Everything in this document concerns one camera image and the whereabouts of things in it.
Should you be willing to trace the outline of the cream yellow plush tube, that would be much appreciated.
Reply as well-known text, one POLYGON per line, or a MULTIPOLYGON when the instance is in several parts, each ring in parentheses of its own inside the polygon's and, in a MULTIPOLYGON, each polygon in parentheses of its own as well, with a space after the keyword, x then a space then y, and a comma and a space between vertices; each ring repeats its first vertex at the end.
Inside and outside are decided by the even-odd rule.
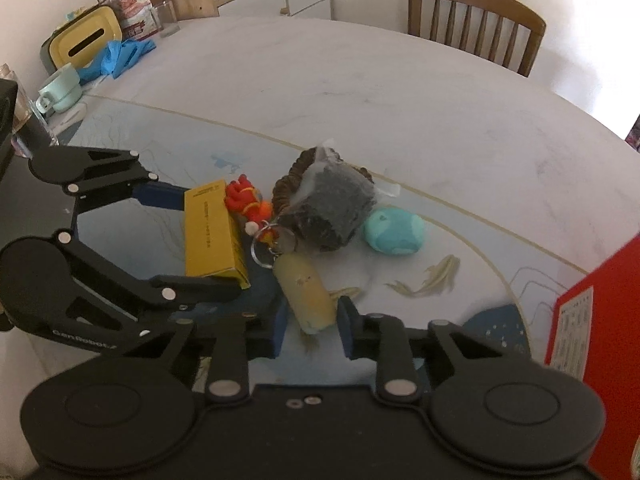
POLYGON ((315 335, 335 324, 334 301, 306 255, 283 254, 274 260, 272 272, 304 333, 315 335))

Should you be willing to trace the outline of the mint green mug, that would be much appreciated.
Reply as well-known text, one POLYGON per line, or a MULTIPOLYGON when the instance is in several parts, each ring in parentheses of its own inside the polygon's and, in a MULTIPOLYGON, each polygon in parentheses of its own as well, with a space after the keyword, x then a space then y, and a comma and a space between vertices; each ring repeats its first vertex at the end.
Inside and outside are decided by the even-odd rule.
POLYGON ((41 114, 50 110, 63 113, 74 106, 82 96, 80 77, 73 64, 67 63, 52 74, 38 91, 35 107, 41 114))

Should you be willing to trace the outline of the red plush keychain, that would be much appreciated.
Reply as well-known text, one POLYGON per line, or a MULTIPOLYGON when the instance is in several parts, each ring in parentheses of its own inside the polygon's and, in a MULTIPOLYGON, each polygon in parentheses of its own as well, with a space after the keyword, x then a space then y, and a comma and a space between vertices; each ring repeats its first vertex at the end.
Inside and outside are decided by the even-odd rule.
POLYGON ((270 247, 274 245, 278 234, 270 226, 274 219, 273 206, 262 198, 262 193, 245 174, 227 184, 224 204, 241 219, 242 229, 248 236, 270 247))

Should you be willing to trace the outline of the glass jar at edge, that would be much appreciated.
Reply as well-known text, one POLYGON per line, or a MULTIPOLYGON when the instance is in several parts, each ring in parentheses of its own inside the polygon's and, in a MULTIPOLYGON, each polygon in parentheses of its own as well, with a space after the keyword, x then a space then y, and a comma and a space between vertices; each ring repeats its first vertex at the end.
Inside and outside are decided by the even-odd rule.
POLYGON ((36 109, 34 102, 26 93, 17 74, 9 68, 8 64, 1 65, 1 78, 17 83, 12 127, 14 148, 25 157, 31 158, 32 154, 42 148, 58 144, 58 140, 56 140, 40 111, 36 109))

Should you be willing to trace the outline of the bag of dark items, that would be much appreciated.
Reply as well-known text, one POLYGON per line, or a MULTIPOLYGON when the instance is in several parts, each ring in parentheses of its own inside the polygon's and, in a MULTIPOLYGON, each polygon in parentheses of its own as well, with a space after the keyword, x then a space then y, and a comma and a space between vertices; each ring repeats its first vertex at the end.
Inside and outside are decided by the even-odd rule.
POLYGON ((272 189, 277 225, 298 240, 334 252, 349 244, 383 197, 398 184, 375 182, 369 170, 345 162, 331 143, 307 148, 272 189))

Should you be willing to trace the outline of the teal round plush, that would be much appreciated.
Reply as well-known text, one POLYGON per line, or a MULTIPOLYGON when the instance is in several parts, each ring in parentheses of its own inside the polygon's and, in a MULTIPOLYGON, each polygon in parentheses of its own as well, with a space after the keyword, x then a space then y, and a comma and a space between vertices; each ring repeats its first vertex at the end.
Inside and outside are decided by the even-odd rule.
POLYGON ((388 256, 408 256, 424 245, 425 222, 417 214, 384 207, 372 211, 362 226, 363 238, 376 252, 388 256))

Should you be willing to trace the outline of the clear drinking glass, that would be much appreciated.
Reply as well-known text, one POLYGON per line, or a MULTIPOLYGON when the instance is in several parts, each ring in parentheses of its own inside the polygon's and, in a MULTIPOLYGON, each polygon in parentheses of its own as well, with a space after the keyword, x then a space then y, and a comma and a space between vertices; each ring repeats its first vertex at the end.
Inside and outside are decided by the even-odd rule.
POLYGON ((154 18, 161 37, 168 37, 180 30, 174 5, 171 1, 163 0, 153 6, 154 18))

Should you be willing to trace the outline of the brown wooden far chair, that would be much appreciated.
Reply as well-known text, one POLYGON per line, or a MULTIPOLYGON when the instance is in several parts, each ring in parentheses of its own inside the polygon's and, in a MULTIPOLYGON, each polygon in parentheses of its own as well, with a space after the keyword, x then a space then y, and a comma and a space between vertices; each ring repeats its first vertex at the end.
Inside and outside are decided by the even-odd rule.
POLYGON ((547 24, 518 0, 408 0, 407 32, 527 77, 547 24))

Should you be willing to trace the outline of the yellow small box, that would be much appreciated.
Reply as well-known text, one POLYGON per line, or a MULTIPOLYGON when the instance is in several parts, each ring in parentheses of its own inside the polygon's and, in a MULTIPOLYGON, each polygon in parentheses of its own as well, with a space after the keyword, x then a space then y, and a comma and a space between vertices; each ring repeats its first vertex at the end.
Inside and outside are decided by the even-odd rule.
POLYGON ((218 180, 184 194, 184 268, 191 278, 233 278, 250 288, 238 224, 224 203, 226 182, 218 180))

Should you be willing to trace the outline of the yellow tissue box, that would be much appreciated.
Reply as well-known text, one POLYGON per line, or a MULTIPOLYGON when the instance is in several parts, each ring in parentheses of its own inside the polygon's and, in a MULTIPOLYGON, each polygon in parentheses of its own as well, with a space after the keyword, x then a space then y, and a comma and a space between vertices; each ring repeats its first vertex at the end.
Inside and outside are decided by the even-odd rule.
POLYGON ((122 29, 110 6, 97 4, 57 29, 40 47, 40 61, 51 75, 70 63, 83 68, 110 41, 122 40, 122 29))

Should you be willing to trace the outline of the light wooden child chair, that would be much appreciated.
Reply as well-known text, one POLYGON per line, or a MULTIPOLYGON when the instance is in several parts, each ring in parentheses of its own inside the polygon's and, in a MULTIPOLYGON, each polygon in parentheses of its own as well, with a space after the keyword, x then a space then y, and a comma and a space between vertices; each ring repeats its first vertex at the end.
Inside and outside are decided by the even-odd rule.
POLYGON ((219 11, 216 0, 151 0, 153 4, 170 1, 174 6, 179 21, 196 18, 218 18, 219 11))

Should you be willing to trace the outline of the blue rubber glove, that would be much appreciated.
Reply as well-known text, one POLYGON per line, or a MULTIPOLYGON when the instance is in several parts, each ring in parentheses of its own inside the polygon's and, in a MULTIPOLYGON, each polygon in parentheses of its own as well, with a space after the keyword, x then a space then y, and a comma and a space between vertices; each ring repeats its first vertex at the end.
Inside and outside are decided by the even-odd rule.
POLYGON ((80 83, 88 84, 101 76, 116 79, 155 48, 156 44, 151 39, 109 41, 86 67, 78 68, 80 83))

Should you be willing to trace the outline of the red cardboard box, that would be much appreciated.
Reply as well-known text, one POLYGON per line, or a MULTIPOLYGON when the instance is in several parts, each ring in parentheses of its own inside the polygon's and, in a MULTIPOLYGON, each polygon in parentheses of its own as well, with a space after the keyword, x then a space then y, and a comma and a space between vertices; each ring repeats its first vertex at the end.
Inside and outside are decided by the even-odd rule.
POLYGON ((590 467, 639 477, 639 239, 556 300, 546 363, 593 389, 605 425, 590 467))

